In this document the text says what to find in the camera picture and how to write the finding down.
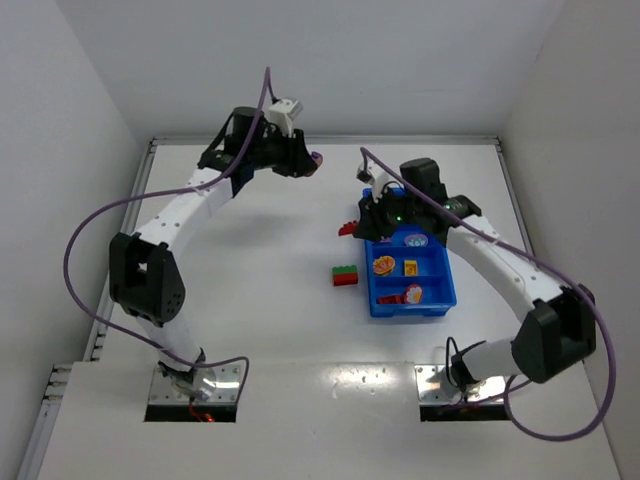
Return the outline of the red flower lego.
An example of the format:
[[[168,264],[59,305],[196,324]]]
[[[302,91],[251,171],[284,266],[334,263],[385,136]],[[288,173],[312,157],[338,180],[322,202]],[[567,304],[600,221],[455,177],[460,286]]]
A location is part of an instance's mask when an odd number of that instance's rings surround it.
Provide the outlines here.
[[[424,291],[419,284],[410,284],[403,294],[403,303],[417,305],[422,302]]]

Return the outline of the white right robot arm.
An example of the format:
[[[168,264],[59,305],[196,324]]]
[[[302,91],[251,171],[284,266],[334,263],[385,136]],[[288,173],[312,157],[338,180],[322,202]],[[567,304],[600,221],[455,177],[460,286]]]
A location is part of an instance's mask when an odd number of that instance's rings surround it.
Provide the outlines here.
[[[354,237],[381,241],[404,225],[419,227],[473,267],[520,323],[512,338],[482,340],[455,353],[451,386],[464,392],[487,378],[512,375],[542,384],[595,351],[595,316],[587,290],[564,285],[501,247],[482,210],[464,195],[448,194],[434,160],[403,163],[400,191],[391,188],[388,172],[368,161],[360,164],[356,177],[371,192],[358,203]]]

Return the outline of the yellow lego piece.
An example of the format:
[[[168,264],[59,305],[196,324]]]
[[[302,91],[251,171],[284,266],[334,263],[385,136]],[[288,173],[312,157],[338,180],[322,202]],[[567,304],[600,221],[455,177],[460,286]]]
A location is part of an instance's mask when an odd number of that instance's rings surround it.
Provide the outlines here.
[[[418,262],[413,259],[405,259],[403,263],[403,273],[409,277],[417,276],[419,274]]]

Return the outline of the red curved lego brick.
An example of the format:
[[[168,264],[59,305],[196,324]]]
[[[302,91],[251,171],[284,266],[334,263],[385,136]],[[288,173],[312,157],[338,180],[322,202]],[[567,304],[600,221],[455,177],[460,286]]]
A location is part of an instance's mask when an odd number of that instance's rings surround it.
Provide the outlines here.
[[[397,304],[404,304],[405,300],[403,295],[394,294],[394,295],[380,296],[376,299],[376,303],[379,305],[397,305]]]

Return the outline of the purple flower lego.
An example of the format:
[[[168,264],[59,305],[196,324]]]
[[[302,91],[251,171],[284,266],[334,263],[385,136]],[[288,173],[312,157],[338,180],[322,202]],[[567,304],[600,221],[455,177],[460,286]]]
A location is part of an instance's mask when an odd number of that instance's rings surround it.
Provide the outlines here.
[[[404,245],[411,248],[422,248],[430,243],[429,237],[422,233],[409,234],[404,238]]]

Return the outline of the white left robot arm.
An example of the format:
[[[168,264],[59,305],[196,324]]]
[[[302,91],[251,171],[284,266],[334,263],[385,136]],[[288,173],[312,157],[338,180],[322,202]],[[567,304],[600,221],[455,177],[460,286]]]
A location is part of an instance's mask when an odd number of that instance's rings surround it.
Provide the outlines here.
[[[186,287],[178,259],[197,231],[253,178],[257,171],[301,178],[318,168],[304,133],[293,125],[299,101],[283,98],[267,111],[235,108],[201,154],[185,192],[131,234],[109,245],[111,299],[135,318],[159,346],[159,366],[175,387],[193,391],[201,384],[196,367],[206,360],[180,311]]]

